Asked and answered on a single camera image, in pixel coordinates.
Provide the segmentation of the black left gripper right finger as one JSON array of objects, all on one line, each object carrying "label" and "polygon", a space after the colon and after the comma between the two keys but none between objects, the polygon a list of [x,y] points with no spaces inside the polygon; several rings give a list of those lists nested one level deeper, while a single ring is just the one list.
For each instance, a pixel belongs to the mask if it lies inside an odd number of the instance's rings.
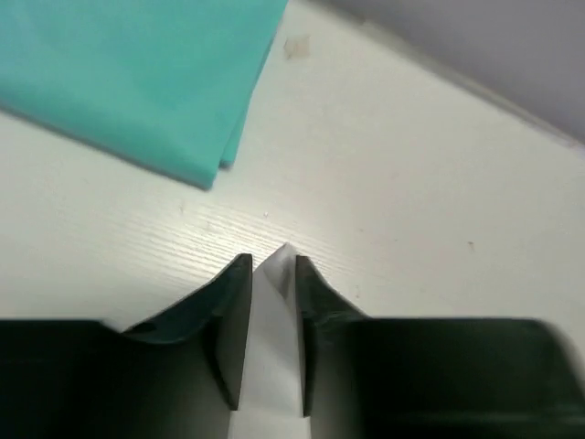
[{"label": "black left gripper right finger", "polygon": [[294,259],[294,299],[297,318],[303,416],[313,408],[318,340],[325,342],[340,326],[363,320],[366,314],[339,294],[305,255]]}]

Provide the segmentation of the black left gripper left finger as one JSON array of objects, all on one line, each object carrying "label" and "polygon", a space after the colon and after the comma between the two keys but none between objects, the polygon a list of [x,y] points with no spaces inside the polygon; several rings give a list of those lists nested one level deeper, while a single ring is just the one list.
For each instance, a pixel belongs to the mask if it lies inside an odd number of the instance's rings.
[{"label": "black left gripper left finger", "polygon": [[211,281],[124,335],[156,345],[200,340],[214,381],[231,410],[239,408],[250,322],[252,256],[237,255]]}]

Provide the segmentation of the white t shirt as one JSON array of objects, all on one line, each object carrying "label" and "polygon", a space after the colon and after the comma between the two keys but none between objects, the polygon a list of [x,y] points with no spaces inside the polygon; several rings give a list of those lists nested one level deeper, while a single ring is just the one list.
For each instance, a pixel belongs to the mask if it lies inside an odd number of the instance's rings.
[{"label": "white t shirt", "polygon": [[239,409],[230,419],[231,438],[311,436],[303,416],[294,299],[296,256],[296,249],[285,243],[253,272],[243,380]]}]

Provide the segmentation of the folded teal t shirt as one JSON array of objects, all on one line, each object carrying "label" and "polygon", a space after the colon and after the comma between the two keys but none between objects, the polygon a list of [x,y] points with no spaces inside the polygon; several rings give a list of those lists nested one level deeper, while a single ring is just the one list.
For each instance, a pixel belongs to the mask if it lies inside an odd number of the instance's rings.
[{"label": "folded teal t shirt", "polygon": [[210,188],[234,162],[283,1],[4,1],[1,106]]}]

